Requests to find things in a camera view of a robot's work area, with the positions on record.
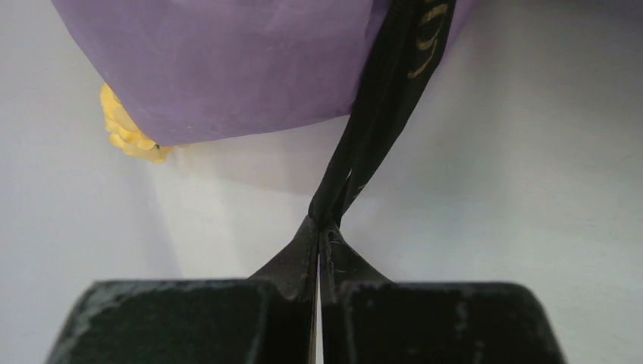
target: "flower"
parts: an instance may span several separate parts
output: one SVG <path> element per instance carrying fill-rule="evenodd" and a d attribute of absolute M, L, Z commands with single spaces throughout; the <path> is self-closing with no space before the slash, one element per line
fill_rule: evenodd
<path fill-rule="evenodd" d="M 123 149 L 126 155 L 162 163 L 172 151 L 171 146 L 160 146 L 145 135 L 130 118 L 127 111 L 111 88 L 104 84 L 100 99 L 105 113 L 105 129 L 111 134 L 109 141 Z"/>

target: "white surface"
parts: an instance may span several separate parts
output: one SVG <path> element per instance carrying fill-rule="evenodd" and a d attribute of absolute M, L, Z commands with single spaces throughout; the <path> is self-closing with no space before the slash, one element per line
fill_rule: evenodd
<path fill-rule="evenodd" d="M 559 3 L 478 6 L 343 232 L 396 280 L 526 284 L 570 362 L 638 364 L 641 12 Z M 2 2 L 0 49 L 2 363 L 42 362 L 93 280 L 256 270 L 345 123 L 149 165 L 108 144 L 101 80 L 48 2 Z"/>

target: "purple object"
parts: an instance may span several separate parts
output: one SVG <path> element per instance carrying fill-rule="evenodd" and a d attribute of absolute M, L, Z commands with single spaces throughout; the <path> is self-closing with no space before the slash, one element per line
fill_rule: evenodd
<path fill-rule="evenodd" d="M 173 146 L 348 114 L 390 0 L 53 3 L 136 125 Z"/>

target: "purple bag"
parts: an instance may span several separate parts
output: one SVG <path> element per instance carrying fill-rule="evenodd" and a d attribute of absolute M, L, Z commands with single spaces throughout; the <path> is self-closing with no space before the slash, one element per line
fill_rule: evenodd
<path fill-rule="evenodd" d="M 390 0 L 53 3 L 138 128 L 174 146 L 348 114 Z"/>

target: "black fabric strap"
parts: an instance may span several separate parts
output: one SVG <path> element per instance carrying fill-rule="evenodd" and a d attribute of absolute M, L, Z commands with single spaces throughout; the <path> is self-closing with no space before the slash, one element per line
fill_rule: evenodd
<path fill-rule="evenodd" d="M 369 182 L 440 63 L 455 0 L 393 0 L 366 62 L 346 129 L 309 207 L 339 224 Z"/>

